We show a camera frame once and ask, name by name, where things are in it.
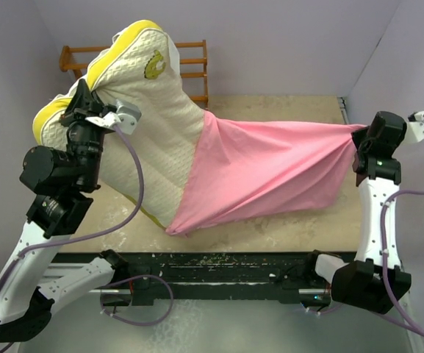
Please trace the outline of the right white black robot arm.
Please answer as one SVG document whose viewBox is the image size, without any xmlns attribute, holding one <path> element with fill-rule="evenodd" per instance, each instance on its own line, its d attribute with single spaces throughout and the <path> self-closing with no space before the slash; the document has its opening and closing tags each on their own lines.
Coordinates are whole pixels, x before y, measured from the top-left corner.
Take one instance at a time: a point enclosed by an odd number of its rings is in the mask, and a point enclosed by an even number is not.
<svg viewBox="0 0 424 353">
<path fill-rule="evenodd" d="M 359 247 L 350 262 L 315 251 L 314 263 L 303 270 L 308 286 L 319 288 L 327 282 L 334 301 L 377 314 L 388 313 L 412 284 L 398 256 L 392 198 L 401 182 L 400 162 L 393 154 L 407 129 L 399 115 L 380 111 L 369 126 L 353 132 L 353 171 L 362 202 Z"/>
</svg>

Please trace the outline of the pink pillowcase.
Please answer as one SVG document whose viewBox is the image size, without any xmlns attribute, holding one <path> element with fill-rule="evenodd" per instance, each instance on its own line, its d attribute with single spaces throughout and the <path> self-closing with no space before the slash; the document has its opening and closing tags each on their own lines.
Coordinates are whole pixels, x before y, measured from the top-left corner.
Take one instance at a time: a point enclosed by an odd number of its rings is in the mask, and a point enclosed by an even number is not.
<svg viewBox="0 0 424 353">
<path fill-rule="evenodd" d="M 169 235 L 233 221 L 319 210 L 337 199 L 360 124 L 232 121 L 212 113 L 195 148 Z"/>
</svg>

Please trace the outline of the yellow white pillow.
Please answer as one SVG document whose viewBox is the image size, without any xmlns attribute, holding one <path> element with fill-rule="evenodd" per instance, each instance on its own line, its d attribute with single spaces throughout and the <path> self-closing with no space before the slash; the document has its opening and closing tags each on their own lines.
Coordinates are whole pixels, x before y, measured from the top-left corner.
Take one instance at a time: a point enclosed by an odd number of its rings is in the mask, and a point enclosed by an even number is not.
<svg viewBox="0 0 424 353">
<path fill-rule="evenodd" d="M 142 116 L 127 135 L 140 159 L 145 183 L 141 210 L 169 235 L 182 201 L 195 148 L 204 127 L 205 110 L 183 91 L 171 65 L 168 34 L 153 21 L 136 21 L 112 39 L 112 45 L 89 64 L 81 77 L 103 103 L 136 105 Z M 78 79 L 35 116 L 32 130 L 44 146 L 65 150 L 66 128 L 60 122 L 74 96 Z M 119 136 L 104 140 L 100 179 L 131 201 L 137 201 L 138 178 L 129 150 Z"/>
</svg>

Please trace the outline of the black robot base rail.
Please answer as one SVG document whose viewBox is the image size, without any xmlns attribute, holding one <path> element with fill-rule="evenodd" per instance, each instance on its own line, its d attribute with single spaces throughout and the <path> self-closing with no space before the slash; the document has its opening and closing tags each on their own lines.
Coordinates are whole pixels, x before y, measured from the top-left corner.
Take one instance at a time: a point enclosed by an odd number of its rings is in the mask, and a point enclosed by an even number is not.
<svg viewBox="0 0 424 353">
<path fill-rule="evenodd" d="M 100 289 L 105 306 L 156 300 L 245 300 L 330 305 L 329 285 L 304 273 L 304 252 L 125 253 L 128 269 Z"/>
</svg>

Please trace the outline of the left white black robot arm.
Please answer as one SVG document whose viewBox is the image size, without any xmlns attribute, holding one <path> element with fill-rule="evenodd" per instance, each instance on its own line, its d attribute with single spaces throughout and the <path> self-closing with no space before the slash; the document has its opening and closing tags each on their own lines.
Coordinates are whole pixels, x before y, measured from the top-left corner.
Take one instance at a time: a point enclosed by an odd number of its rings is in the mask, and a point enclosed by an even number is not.
<svg viewBox="0 0 424 353">
<path fill-rule="evenodd" d="M 103 103 L 84 79 L 62 111 L 65 150 L 31 148 L 20 181 L 33 193 L 18 245 L 0 274 L 0 343 L 27 342 L 67 304 L 98 286 L 125 285 L 128 271 L 112 251 L 51 282 L 41 279 L 59 248 L 78 229 L 98 190 L 98 174 L 107 128 L 92 123 L 116 107 Z"/>
</svg>

